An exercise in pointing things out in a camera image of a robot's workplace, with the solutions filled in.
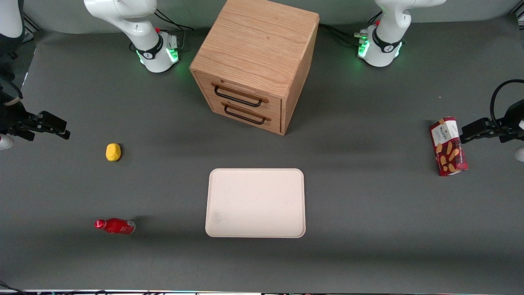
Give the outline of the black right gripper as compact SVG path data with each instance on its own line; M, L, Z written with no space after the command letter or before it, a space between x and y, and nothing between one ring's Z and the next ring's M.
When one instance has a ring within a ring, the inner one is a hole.
M67 121L47 111L37 115L28 112L20 97L13 97L6 92L1 93L0 134L2 136L18 136L28 141L34 140L34 133L50 133L64 140L69 140L70 131Z

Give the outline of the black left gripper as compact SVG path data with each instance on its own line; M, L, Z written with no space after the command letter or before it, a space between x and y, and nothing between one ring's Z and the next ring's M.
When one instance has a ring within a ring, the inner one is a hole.
M489 138L490 136L499 136L501 143L512 140L524 140L524 100L512 104L506 111L505 115L497 119L499 127L495 121L488 118L475 120L467 126L462 127L460 140L462 144L477 140L480 138Z

